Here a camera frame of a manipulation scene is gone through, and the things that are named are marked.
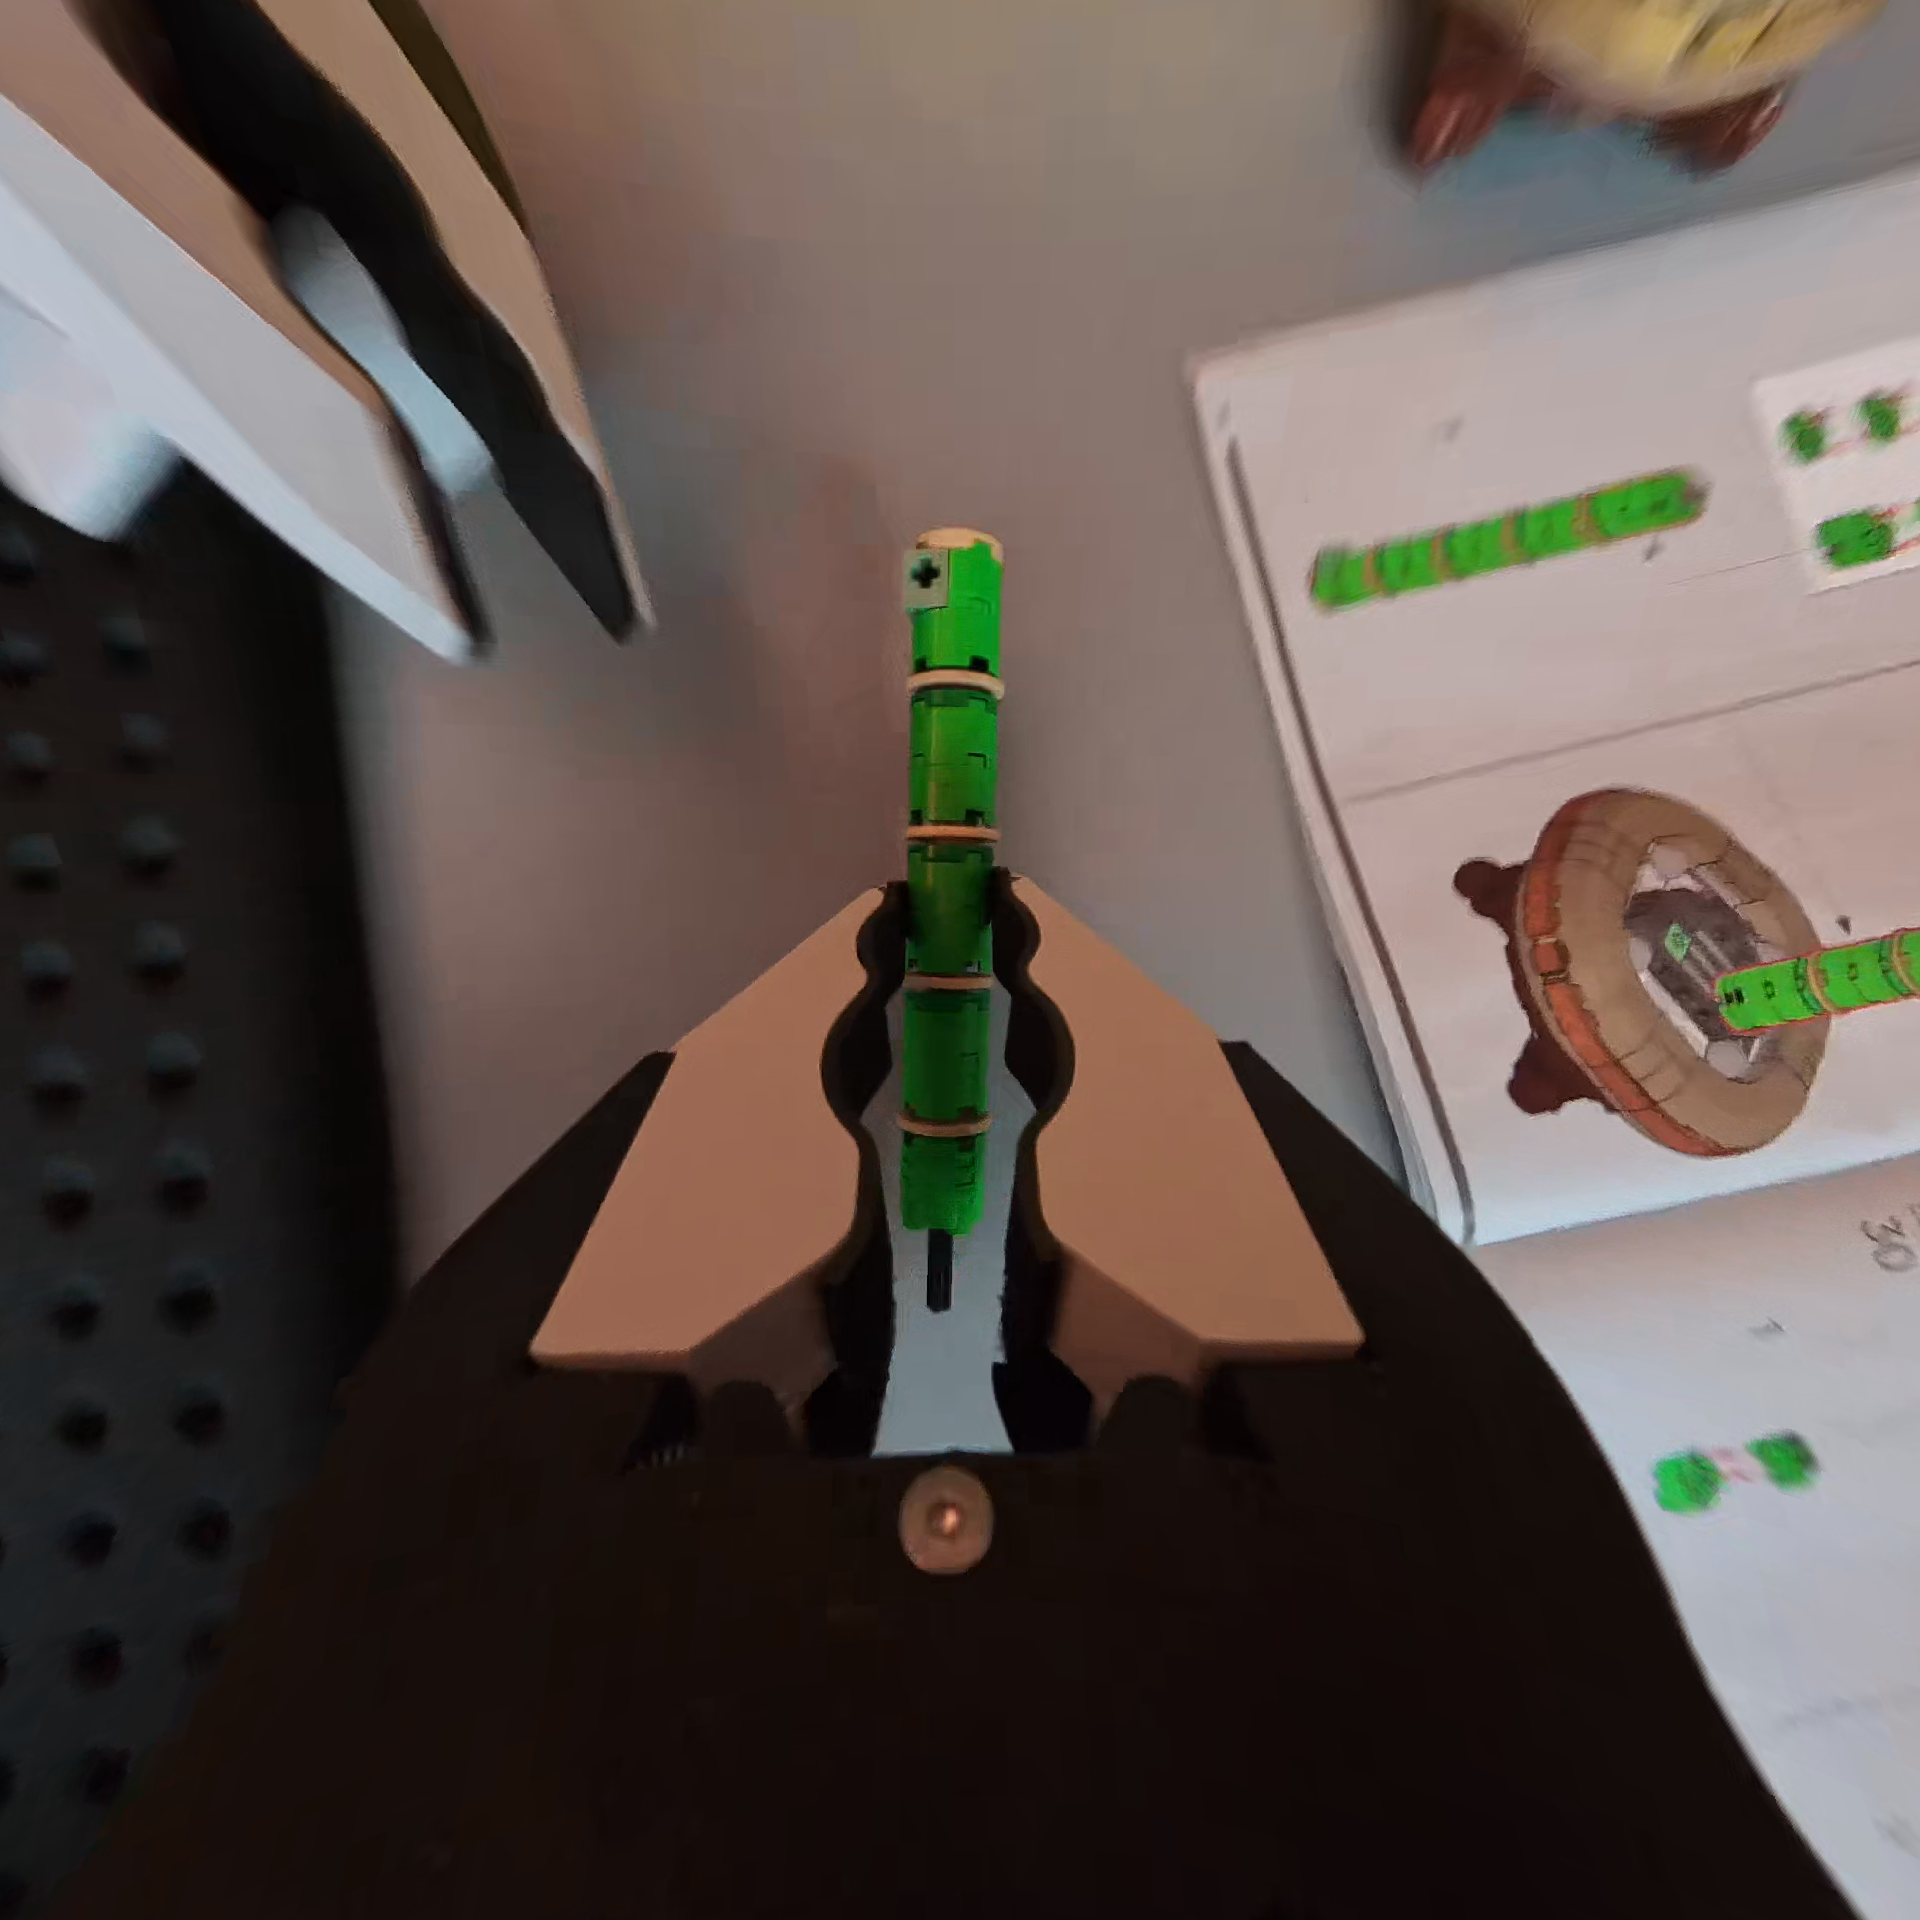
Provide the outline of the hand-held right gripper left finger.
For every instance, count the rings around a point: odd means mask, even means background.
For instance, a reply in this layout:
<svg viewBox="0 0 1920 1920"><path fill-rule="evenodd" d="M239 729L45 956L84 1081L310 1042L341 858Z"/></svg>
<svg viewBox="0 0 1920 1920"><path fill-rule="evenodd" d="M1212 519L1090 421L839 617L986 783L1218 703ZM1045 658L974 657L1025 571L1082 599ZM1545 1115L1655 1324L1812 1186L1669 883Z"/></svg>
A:
<svg viewBox="0 0 1920 1920"><path fill-rule="evenodd" d="M549 1371L828 1374L823 1287L856 1220L825 1047L869 972L870 887L673 1047L530 1341Z"/></svg>

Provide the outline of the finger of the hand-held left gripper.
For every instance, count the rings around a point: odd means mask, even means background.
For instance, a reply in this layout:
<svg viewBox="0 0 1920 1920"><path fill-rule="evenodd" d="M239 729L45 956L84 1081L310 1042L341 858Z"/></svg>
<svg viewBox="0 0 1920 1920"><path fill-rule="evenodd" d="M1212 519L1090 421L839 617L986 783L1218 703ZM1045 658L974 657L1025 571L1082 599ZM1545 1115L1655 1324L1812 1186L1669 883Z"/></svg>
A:
<svg viewBox="0 0 1920 1920"><path fill-rule="evenodd" d="M321 211L520 526L612 639L654 620L569 339L478 101L423 5L260 2L309 84Z"/></svg>
<svg viewBox="0 0 1920 1920"><path fill-rule="evenodd" d="M479 614L386 395L69 5L2 12L4 490L125 538L181 465L428 652Z"/></svg>

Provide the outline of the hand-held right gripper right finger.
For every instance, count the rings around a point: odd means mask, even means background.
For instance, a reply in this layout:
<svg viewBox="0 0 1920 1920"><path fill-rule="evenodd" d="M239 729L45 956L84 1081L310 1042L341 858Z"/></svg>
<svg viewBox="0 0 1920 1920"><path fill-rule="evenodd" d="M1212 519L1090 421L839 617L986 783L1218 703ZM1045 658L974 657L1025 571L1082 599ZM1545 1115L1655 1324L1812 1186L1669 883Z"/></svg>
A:
<svg viewBox="0 0 1920 1920"><path fill-rule="evenodd" d="M1021 982L1065 1089L1034 1100L1033 1193L1069 1369L1343 1359L1360 1324L1212 1026L1033 881Z"/></svg>

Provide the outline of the green brick bamboo stalk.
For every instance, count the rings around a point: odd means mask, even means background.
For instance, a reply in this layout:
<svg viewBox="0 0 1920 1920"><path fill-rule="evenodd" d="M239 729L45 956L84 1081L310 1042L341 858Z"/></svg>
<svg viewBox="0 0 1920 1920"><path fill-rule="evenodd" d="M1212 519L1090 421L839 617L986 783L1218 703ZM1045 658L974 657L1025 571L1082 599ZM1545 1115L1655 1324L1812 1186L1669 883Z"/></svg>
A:
<svg viewBox="0 0 1920 1920"><path fill-rule="evenodd" d="M909 634L900 1220L926 1236L926 1305L981 1220L991 1133L991 892L999 846L1004 553L969 529L903 559Z"/></svg>

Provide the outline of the grey desk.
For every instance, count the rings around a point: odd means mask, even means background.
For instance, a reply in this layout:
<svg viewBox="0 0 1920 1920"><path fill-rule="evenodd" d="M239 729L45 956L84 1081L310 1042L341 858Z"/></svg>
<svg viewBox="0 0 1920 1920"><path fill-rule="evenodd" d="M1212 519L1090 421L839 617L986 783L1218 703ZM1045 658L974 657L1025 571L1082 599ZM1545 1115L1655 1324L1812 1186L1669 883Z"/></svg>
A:
<svg viewBox="0 0 1920 1920"><path fill-rule="evenodd" d="M1916 14L1751 172L1605 134L1463 185L1361 127L1377 5L429 5L532 214L658 627L606 642L496 491L456 505L496 652L341 610L415 1302L378 1358L527 1346L666 1052L897 867L897 551L1001 534L1013 861L1393 1157L1181 347L1412 298L1432 405L1545 303L1519 423L1471 373L1447 498L1671 429L1737 494L1744 379L1916 318Z"/></svg>

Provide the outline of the black perforated plastic panel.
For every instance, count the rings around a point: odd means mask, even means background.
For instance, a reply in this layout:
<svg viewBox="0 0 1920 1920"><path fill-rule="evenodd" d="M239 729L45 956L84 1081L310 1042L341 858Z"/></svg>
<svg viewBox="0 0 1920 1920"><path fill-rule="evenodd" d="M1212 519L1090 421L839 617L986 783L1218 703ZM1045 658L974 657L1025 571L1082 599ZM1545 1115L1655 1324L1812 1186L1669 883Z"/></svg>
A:
<svg viewBox="0 0 1920 1920"><path fill-rule="evenodd" d="M4 494L2 1876L182 1729L393 1283L317 577L193 471Z"/></svg>

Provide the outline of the brick model instruction booklet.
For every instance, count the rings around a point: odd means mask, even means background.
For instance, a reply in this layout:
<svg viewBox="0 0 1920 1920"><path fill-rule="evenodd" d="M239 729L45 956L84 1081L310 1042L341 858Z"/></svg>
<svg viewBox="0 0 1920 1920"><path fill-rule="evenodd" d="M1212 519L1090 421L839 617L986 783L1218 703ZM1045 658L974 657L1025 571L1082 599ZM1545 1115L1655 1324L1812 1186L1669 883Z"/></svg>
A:
<svg viewBox="0 0 1920 1920"><path fill-rule="evenodd" d="M1221 355L1407 1183L1751 1756L1916 1915L1916 172Z"/></svg>

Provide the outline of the brown brick pot model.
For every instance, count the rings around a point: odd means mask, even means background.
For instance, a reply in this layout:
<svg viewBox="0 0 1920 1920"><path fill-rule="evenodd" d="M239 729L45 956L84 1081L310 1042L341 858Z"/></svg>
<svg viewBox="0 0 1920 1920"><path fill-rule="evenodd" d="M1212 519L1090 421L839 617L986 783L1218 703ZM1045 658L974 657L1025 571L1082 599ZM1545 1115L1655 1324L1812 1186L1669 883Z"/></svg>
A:
<svg viewBox="0 0 1920 1920"><path fill-rule="evenodd" d="M1740 165L1794 84L1886 2L1424 5L1398 151L1428 174L1524 113L1637 127L1694 175Z"/></svg>

